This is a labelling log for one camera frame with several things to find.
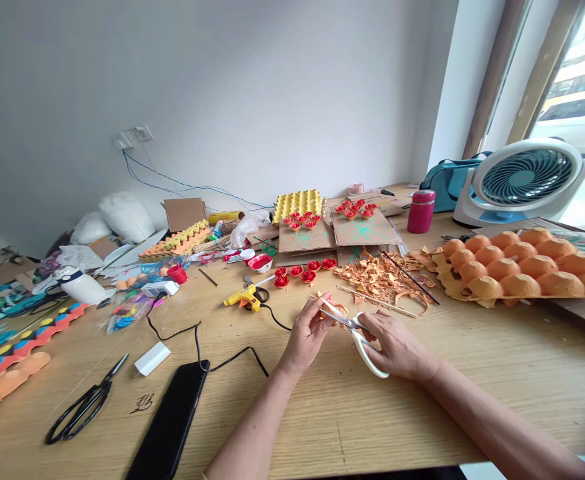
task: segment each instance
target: hand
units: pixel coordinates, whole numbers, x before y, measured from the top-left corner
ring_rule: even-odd
[[[439,357],[430,353],[401,320],[382,310],[374,314],[362,313],[359,320],[370,330],[370,333],[362,330],[368,341],[379,339],[380,351],[364,345],[368,357],[379,370],[418,383],[427,383],[436,375],[441,362]]]
[[[335,305],[331,300],[332,292],[324,293],[321,298]],[[310,299],[306,302],[292,325],[290,340],[287,341],[287,347],[277,365],[279,370],[294,377],[301,377],[308,370],[319,353],[330,327],[336,325],[336,321],[330,317],[321,318],[319,308],[323,306],[324,303],[320,299]]]

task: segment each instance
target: fan grille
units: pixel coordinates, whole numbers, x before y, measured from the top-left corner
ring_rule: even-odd
[[[528,150],[511,155],[488,170],[482,181],[482,192],[495,203],[522,205],[559,190],[572,170],[572,162],[562,152]]]

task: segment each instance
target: teal bag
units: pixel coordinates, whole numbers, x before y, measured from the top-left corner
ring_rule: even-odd
[[[459,195],[461,195],[461,189],[466,182],[468,169],[476,167],[482,162],[482,159],[477,158],[479,155],[488,156],[491,153],[491,151],[477,153],[470,160],[441,160],[428,171],[419,188],[436,192],[435,213],[454,211]]]

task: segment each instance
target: forearm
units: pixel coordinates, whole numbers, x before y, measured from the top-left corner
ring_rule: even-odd
[[[274,440],[298,377],[272,371],[257,399],[205,469],[208,480],[266,479]]]
[[[585,462],[445,361],[424,387],[509,479],[585,479]]]

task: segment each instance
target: black phone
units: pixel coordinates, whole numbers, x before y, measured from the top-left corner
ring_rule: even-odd
[[[208,360],[202,360],[205,369]],[[199,363],[181,365],[174,373],[125,480],[169,480],[174,477],[207,372]]]

